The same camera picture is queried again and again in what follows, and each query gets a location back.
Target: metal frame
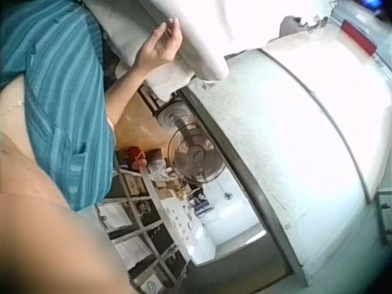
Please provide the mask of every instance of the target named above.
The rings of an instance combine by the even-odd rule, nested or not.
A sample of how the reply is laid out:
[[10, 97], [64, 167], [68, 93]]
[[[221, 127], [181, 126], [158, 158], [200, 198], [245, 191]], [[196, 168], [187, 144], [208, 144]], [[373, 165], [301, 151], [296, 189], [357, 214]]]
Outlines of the metal frame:
[[185, 87], [179, 90], [178, 93], [197, 119], [200, 127], [205, 130], [213, 143], [217, 146], [226, 162], [226, 166], [240, 186], [242, 186], [243, 191], [248, 196], [260, 222], [271, 235], [278, 251], [281, 253], [282, 258], [285, 261], [284, 266], [286, 273], [291, 274], [294, 272], [302, 285], [307, 287], [308, 283], [302, 265], [300, 264], [271, 203], [268, 201], [264, 191], [253, 174], [241, 160], [239, 154], [225, 136], [222, 129], [217, 125], [215, 120], [213, 120], [203, 104], [190, 89]]

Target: fan grille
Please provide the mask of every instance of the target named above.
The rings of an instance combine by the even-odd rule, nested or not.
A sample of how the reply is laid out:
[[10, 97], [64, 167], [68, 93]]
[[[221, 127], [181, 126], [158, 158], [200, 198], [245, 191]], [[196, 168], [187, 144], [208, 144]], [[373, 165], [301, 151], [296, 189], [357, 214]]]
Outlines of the fan grille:
[[216, 179], [225, 168], [222, 156], [196, 124], [177, 130], [169, 143], [168, 159], [180, 178], [194, 184]]

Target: hand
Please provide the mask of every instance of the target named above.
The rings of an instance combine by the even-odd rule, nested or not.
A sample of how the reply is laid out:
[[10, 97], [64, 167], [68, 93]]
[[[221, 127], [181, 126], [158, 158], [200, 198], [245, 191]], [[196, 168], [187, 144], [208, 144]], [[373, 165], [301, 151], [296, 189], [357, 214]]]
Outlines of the hand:
[[182, 42], [183, 35], [177, 18], [161, 23], [140, 48], [135, 68], [147, 75], [153, 69], [172, 62]]

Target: blue striped shirt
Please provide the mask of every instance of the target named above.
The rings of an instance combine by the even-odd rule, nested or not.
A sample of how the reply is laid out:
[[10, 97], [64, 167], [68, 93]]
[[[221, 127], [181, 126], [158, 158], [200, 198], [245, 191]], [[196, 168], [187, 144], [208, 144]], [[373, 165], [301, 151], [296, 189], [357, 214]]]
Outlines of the blue striped shirt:
[[95, 19], [72, 0], [35, 0], [3, 12], [1, 89], [20, 74], [37, 164], [73, 210], [97, 203], [111, 186], [115, 138]]

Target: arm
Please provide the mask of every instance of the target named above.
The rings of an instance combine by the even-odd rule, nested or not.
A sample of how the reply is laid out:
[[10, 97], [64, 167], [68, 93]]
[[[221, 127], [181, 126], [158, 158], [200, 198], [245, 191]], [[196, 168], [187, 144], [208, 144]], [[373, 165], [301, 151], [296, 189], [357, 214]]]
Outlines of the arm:
[[128, 102], [147, 75], [155, 68], [172, 62], [182, 41], [178, 19], [160, 24], [140, 48], [133, 68], [105, 93], [108, 121], [114, 126], [117, 124]]

